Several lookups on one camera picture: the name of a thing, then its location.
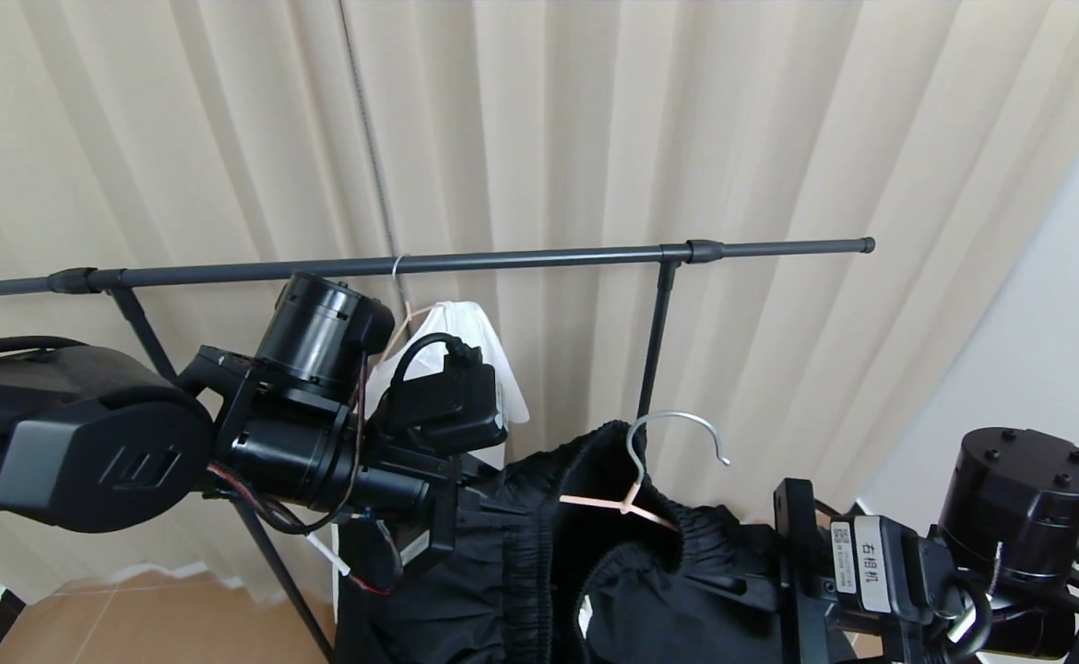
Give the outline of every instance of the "curtain fold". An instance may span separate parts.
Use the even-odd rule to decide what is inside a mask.
[[[0,279],[72,266],[874,235],[871,256],[684,266],[652,474],[753,517],[783,476],[849,504],[935,387],[1079,149],[1079,3],[0,3]],[[632,417],[654,266],[406,275],[472,299],[532,421]],[[400,311],[388,277],[350,281]],[[252,352],[278,285],[139,297],[176,364]],[[0,336],[145,358],[108,299],[0,299]],[[295,575],[327,567],[276,536]],[[0,515],[26,600],[137,563],[276,590],[190,497],[122,533]]]

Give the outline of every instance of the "robotic arm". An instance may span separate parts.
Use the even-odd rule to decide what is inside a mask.
[[[248,502],[286,533],[345,514],[387,524],[393,546],[412,550],[405,574],[424,572],[454,550],[459,510],[492,509],[465,489],[483,471],[465,452],[506,430],[493,367],[448,335],[410,345],[363,420],[367,358],[392,327],[383,303],[296,273],[254,356],[203,345],[174,382],[111,349],[0,339],[0,510],[110,532],[202,491]],[[447,345],[446,367],[406,381],[431,343]],[[203,390],[223,396],[215,419],[196,401]],[[301,524],[278,500],[324,516]],[[884,516],[821,528],[815,507],[809,480],[784,479],[776,525],[765,527],[766,572],[693,579],[778,613],[788,663],[830,664],[835,626],[880,635],[877,661],[940,664],[984,648],[1079,664],[1071,443],[1011,429],[967,434],[926,537]]]

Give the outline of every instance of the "black metal rod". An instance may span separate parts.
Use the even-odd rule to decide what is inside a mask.
[[[658,371],[658,353],[663,351],[663,331],[667,327],[667,312],[670,310],[670,292],[675,286],[675,270],[679,261],[666,261],[658,266],[658,285],[654,294],[654,315],[651,316],[651,339],[645,345],[645,366],[642,367],[642,390],[638,396],[638,417],[651,411],[654,396],[654,376]]]
[[[875,240],[817,240],[800,243],[722,244],[711,241],[653,244],[645,247],[585,249],[540,249],[531,252],[484,252],[477,254],[439,254],[405,256],[398,274],[424,272],[464,272],[474,269],[560,268],[561,266],[617,265],[636,262],[705,262],[720,257],[801,256],[801,254],[870,253]],[[708,249],[706,256],[702,252]],[[96,269],[84,275],[87,292],[144,286],[181,286],[190,283],[267,282],[287,279],[297,270],[322,276],[370,276],[391,274],[394,256],[378,259],[339,259],[316,261],[254,262],[185,266],[185,268]],[[0,295],[45,294],[52,290],[50,276],[0,281]]]
[[[129,322],[131,328],[134,328],[134,336],[138,337],[138,343],[142,344],[144,351],[147,351],[150,364],[155,366],[160,376],[174,382],[178,375],[175,374],[174,365],[169,363],[159,335],[155,335],[155,328],[151,326],[150,320],[147,320],[147,310],[144,310],[138,295],[135,295],[132,288],[110,288],[108,292],[118,303],[118,310]]]
[[[322,655],[326,656],[326,661],[333,661],[333,648],[330,647],[326,635],[322,634],[322,626],[317,623],[317,619],[314,618],[314,613],[311,612],[311,608],[306,604],[306,598],[298,590],[295,578],[289,575],[289,570],[287,570],[286,564],[283,563],[282,555],[273,546],[273,540],[270,539],[270,534],[264,532],[264,527],[261,526],[260,518],[257,518],[257,514],[247,504],[240,501],[232,501],[232,505],[236,507],[236,513],[241,515],[241,521],[244,521],[245,528],[248,528],[248,534],[251,534],[258,550],[261,550],[261,555],[264,555],[264,561],[270,564],[270,570],[273,570],[274,575],[277,577],[277,583],[282,584],[282,590],[286,592],[286,596],[289,597],[289,601],[298,610],[302,622],[306,624],[306,629],[314,637],[314,642],[319,647]]]

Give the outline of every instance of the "white label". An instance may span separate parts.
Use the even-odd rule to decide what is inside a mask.
[[[581,602],[581,612],[576,614],[576,622],[581,624],[582,637],[589,638],[589,623],[593,620],[593,602],[589,601],[589,596],[585,596],[585,601]]]
[[[851,525],[847,521],[832,521],[831,547],[835,552],[835,587],[839,593],[859,590],[855,583],[855,542],[851,540]]]
[[[879,533],[879,517],[855,517],[856,559],[860,567],[860,599],[863,608],[877,613],[891,613],[888,600],[888,570],[885,543]]]
[[[413,558],[418,555],[425,554],[426,547],[428,547],[428,534],[433,530],[425,530],[424,533],[418,534],[415,540],[409,543],[408,546],[404,547],[400,552],[400,565],[408,565],[412,563]]]

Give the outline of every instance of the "curtain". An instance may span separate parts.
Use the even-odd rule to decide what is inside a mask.
[[[871,256],[679,270],[651,470],[770,514],[847,505],[935,387],[1079,149],[1079,3],[0,3],[0,279],[73,266],[873,235]],[[653,266],[408,275],[481,303],[532,420],[510,458],[632,417]],[[388,277],[352,286],[388,302]],[[256,349],[278,285],[144,289],[179,366]],[[0,299],[0,336],[144,358],[101,295]],[[306,542],[295,575],[328,592]],[[0,514],[35,601],[138,563],[275,580],[222,503],[76,534]]]

